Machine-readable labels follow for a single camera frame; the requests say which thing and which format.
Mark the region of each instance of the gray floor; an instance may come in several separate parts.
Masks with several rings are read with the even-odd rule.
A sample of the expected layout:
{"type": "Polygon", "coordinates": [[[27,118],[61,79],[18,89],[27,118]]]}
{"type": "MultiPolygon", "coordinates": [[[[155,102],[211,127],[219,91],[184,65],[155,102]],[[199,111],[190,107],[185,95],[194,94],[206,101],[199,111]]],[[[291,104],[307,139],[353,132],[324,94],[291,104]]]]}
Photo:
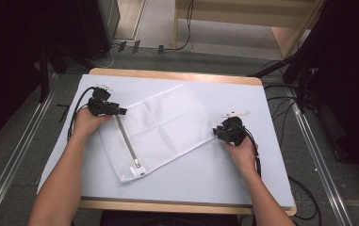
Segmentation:
{"type": "MultiPolygon", "coordinates": [[[[150,3],[152,2],[152,0],[149,0],[146,8],[150,7],[150,3]]],[[[251,46],[251,48],[253,48],[252,50],[240,48],[235,51],[239,40],[222,44],[222,42],[220,42],[222,39],[216,36],[216,34],[220,32],[211,31],[212,33],[216,33],[212,35],[205,31],[207,27],[204,27],[203,32],[195,33],[194,36],[192,36],[194,40],[193,49],[191,50],[187,49],[183,53],[165,52],[163,55],[158,55],[156,50],[146,49],[140,49],[137,54],[132,55],[130,47],[121,53],[114,50],[112,52],[114,63],[111,68],[222,73],[230,75],[256,73],[260,71],[269,60],[280,59],[280,56],[278,56],[277,47],[272,42],[272,35],[265,27],[249,28],[251,31],[254,29],[260,30],[258,31],[260,33],[255,31],[256,33],[254,32],[254,34],[265,34],[264,41],[258,41],[257,36],[251,35],[252,32],[248,33],[248,42],[243,41],[241,45],[243,47],[251,46]],[[210,36],[206,38],[203,34],[210,34],[210,36]],[[217,50],[220,48],[222,52],[223,50],[226,52],[216,55],[217,50]]],[[[146,39],[146,34],[142,34],[142,32],[145,31],[144,29],[144,26],[139,29],[138,37],[142,39],[141,43],[146,44],[147,41],[149,41],[150,45],[154,45],[150,40],[146,39]]],[[[186,33],[184,34],[185,35],[180,34],[180,41],[186,38],[186,33]]],[[[106,55],[97,62],[100,65],[108,65],[111,62],[111,56],[106,55]]],[[[26,223],[32,202],[36,196],[37,182],[62,128],[63,122],[59,122],[59,120],[65,109],[57,105],[69,105],[71,103],[80,76],[88,72],[85,68],[74,62],[68,61],[68,63],[69,70],[66,74],[59,76],[60,79],[54,98],[37,133],[33,137],[24,157],[24,161],[19,167],[6,197],[0,204],[0,225],[25,225],[26,223]]],[[[272,76],[263,79],[264,85],[276,81],[280,81],[279,72],[275,72],[272,76]]],[[[282,88],[267,89],[267,97],[279,95],[286,95],[286,90],[282,88]]],[[[27,98],[22,107],[0,132],[0,174],[38,106],[37,101],[39,96],[40,91],[37,89],[27,98]]],[[[281,102],[282,100],[269,102],[269,108],[272,113],[281,102]]],[[[285,110],[287,107],[288,103],[283,104],[280,111],[285,110]]],[[[280,139],[282,135],[284,116],[285,115],[282,115],[274,122],[278,139],[280,139]]],[[[305,116],[308,119],[330,173],[333,175],[337,188],[346,204],[351,221],[353,225],[359,225],[359,165],[338,162],[335,159],[333,144],[328,139],[319,118],[311,110],[307,110],[305,116]]],[[[315,195],[321,209],[323,225],[336,225],[337,221],[334,211],[322,182],[315,171],[316,166],[307,149],[300,126],[292,111],[290,111],[286,118],[282,152],[288,174],[308,186],[315,195]]],[[[308,197],[294,184],[292,184],[292,191],[298,206],[298,215],[304,217],[312,215],[314,208],[308,197]]],[[[79,210],[75,224],[98,225],[100,216],[101,211],[99,210],[79,210]]],[[[300,225],[318,225],[317,218],[308,221],[296,218],[295,220],[297,220],[300,225]]],[[[251,218],[247,217],[243,225],[251,225],[250,222],[251,218]]]]}

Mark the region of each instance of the mesh pouch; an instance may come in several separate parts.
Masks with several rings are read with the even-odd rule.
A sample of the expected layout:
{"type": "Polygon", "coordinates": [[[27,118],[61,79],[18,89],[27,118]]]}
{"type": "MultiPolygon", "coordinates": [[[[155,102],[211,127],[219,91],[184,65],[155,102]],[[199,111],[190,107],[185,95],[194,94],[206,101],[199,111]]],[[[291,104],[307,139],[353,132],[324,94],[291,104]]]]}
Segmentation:
{"type": "MultiPolygon", "coordinates": [[[[120,116],[144,175],[214,138],[204,107],[183,85],[127,107],[120,116]]],[[[138,178],[116,119],[99,127],[106,153],[121,181],[138,178]]]]}

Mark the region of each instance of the wooden desk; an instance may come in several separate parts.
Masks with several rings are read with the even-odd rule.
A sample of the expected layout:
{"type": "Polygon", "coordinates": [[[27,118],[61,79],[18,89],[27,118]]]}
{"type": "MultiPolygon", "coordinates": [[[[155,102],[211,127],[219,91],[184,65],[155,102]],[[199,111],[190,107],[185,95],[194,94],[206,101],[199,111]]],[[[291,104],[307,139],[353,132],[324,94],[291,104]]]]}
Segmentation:
{"type": "MultiPolygon", "coordinates": [[[[190,0],[175,0],[177,19],[186,19],[190,0]]],[[[310,28],[324,0],[195,0],[192,20],[271,26],[283,57],[310,28]]]]}

